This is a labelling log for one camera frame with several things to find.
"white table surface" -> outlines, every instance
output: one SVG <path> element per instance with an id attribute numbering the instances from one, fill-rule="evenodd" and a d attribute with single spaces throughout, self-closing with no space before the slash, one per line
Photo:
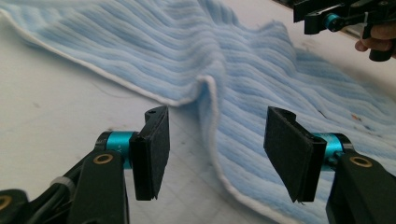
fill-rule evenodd
<path id="1" fill-rule="evenodd" d="M 304 35 L 304 23 L 292 23 L 292 11 L 269 0 L 222 2 L 251 28 L 283 21 L 296 47 L 321 55 L 354 78 L 374 82 L 396 100 L 396 60 L 371 62 L 347 35 Z M 0 17 L 0 189 L 24 189 L 33 200 L 89 153 L 101 132 L 140 131 L 144 112 L 158 105 L 24 45 Z M 170 108 L 170 132 L 172 150 L 158 201 L 136 201 L 132 172 L 125 174 L 132 223 L 270 222 L 223 188 L 201 146 L 196 115 L 185 107 Z"/>

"cable tie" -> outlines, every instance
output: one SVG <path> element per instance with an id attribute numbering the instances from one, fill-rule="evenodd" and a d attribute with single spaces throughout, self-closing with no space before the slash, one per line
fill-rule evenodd
<path id="1" fill-rule="evenodd" d="M 363 22 L 363 26 L 367 26 L 367 20 L 369 19 L 369 13 L 368 12 L 364 12 L 364 22 Z"/>
<path id="2" fill-rule="evenodd" d="M 54 180 L 52 180 L 52 182 L 50 182 L 51 185 L 53 184 L 62 184 L 64 186 L 66 186 L 69 189 L 69 193 L 70 193 L 70 199 L 73 199 L 74 194 L 76 192 L 76 185 L 74 184 L 74 182 L 66 177 L 66 176 L 58 176 L 56 177 Z"/>

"blue striped towel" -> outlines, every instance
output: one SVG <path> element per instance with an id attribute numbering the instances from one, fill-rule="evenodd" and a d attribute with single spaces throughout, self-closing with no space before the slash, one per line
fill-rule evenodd
<path id="1" fill-rule="evenodd" d="M 3 0 L 0 12 L 29 44 L 161 103 L 196 103 L 225 188 L 275 221 L 326 222 L 333 175 L 314 203 L 290 201 L 262 148 L 268 105 L 344 133 L 396 175 L 396 105 L 294 48 L 280 22 L 248 29 L 210 0 Z"/>

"towel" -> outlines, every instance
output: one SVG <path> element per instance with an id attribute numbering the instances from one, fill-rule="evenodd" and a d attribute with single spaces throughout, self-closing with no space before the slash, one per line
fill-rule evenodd
<path id="1" fill-rule="evenodd" d="M 2 0 L 0 12 L 29 45 L 163 104 L 195 104 L 224 188 L 274 221 L 327 222 L 333 173 L 313 203 L 290 201 L 262 148 L 268 105 L 309 132 L 344 133 L 396 175 L 396 105 L 296 49 L 281 22 L 249 29 L 215 0 Z"/>

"finger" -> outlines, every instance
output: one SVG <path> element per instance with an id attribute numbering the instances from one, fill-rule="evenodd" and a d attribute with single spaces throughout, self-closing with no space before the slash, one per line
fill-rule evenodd
<path id="1" fill-rule="evenodd" d="M 396 38 L 396 21 L 373 26 L 371 37 L 381 40 Z"/>
<path id="2" fill-rule="evenodd" d="M 357 51 L 364 52 L 364 51 L 366 51 L 368 48 L 367 48 L 366 46 L 364 46 L 363 43 L 361 43 L 361 41 L 359 40 L 359 41 L 356 42 L 356 44 L 355 44 L 355 49 L 356 49 Z"/>
<path id="3" fill-rule="evenodd" d="M 368 49 L 381 51 L 387 51 L 392 47 L 392 42 L 390 40 L 380 40 L 375 38 L 362 39 L 361 43 Z"/>

